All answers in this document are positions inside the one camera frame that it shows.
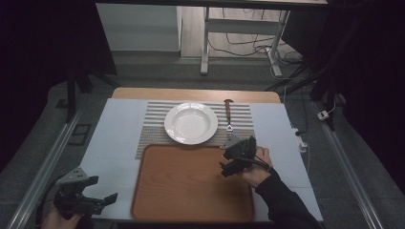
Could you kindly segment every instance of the black sleeve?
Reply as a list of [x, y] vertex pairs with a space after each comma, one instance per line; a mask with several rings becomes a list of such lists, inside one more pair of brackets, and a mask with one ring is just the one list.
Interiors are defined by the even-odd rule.
[[289, 190], [273, 169], [270, 172], [271, 176], [257, 186], [256, 193], [267, 204], [268, 218], [277, 228], [322, 228], [298, 195]]

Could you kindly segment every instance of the hand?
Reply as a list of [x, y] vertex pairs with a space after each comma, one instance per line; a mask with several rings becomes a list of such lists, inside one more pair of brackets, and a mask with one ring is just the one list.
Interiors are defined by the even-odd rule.
[[82, 215], [74, 214], [70, 219], [64, 219], [57, 208], [52, 205], [42, 223], [42, 229], [75, 229], [82, 217]]
[[[256, 157], [272, 167], [270, 151], [267, 148], [257, 147]], [[241, 173], [241, 176], [244, 180], [247, 181], [247, 183], [250, 184], [250, 186], [256, 188], [260, 183], [262, 183], [263, 180], [265, 180], [267, 177], [270, 177], [271, 174], [259, 165], [252, 164], [250, 168], [245, 169]]]

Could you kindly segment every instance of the white wall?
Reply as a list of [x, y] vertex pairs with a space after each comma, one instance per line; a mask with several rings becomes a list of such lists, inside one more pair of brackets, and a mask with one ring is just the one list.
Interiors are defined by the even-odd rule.
[[96, 5], [112, 51], [180, 50], [181, 7]]

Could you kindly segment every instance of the brown tray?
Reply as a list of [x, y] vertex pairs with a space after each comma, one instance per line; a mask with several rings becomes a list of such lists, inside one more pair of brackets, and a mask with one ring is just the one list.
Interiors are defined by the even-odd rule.
[[218, 146], [149, 145], [142, 155], [131, 213], [156, 222], [248, 222], [251, 188], [223, 177]]

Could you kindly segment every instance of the white plate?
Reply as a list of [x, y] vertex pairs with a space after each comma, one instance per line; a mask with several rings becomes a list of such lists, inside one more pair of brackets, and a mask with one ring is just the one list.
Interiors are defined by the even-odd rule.
[[172, 108], [164, 119], [166, 133], [186, 145], [205, 142], [217, 128], [217, 115], [201, 103], [182, 103]]

